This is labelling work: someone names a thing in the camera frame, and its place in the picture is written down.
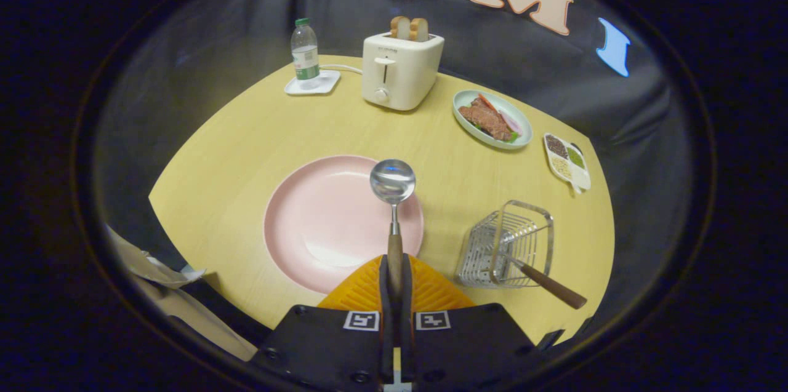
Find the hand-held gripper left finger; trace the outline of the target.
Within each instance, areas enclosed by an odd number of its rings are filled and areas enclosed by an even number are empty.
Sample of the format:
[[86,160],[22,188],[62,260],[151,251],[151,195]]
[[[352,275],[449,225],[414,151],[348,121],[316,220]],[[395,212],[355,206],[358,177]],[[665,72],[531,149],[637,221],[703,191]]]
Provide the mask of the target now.
[[394,382],[387,258],[355,270],[317,307],[294,305],[251,363],[320,391],[382,391]]

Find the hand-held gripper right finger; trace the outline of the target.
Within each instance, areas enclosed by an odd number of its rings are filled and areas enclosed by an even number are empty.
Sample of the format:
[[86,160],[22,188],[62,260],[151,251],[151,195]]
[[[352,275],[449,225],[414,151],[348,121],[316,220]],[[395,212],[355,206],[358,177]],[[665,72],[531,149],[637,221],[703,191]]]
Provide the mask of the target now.
[[501,391],[542,364],[503,305],[477,305],[413,255],[403,261],[401,378],[414,391]]

